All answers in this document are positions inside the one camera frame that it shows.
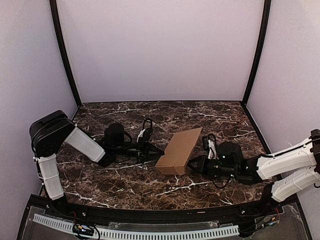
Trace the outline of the brown cardboard paper box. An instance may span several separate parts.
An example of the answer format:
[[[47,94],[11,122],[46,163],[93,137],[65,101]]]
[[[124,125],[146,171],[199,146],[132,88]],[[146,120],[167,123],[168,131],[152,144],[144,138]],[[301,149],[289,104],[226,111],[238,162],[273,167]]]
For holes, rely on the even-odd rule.
[[[163,175],[184,175],[202,127],[176,132],[159,158],[155,168]]]

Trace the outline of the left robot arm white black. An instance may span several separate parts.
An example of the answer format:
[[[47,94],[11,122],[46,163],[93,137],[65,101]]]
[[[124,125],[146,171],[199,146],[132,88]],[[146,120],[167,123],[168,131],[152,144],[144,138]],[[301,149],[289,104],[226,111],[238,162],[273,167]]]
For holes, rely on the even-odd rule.
[[[164,156],[164,151],[149,141],[154,131],[153,120],[146,118],[143,122],[149,123],[149,126],[142,127],[136,140],[118,122],[110,124],[101,139],[95,139],[62,110],[33,122],[29,127],[30,145],[46,196],[52,201],[65,197],[57,161],[65,146],[101,167],[115,163],[118,156],[134,158],[138,164]]]

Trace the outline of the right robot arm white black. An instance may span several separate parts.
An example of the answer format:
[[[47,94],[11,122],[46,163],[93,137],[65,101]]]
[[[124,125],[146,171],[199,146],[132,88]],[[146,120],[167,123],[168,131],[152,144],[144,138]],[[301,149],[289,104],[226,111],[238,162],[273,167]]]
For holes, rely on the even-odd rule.
[[[292,171],[281,180],[266,185],[262,200],[283,202],[288,197],[316,184],[320,180],[320,131],[314,129],[310,137],[283,151],[259,154],[246,159],[239,144],[225,141],[217,144],[210,139],[211,134],[203,137],[202,144],[207,155],[188,161],[187,166],[196,173],[234,178],[238,183],[254,185],[274,176]]]

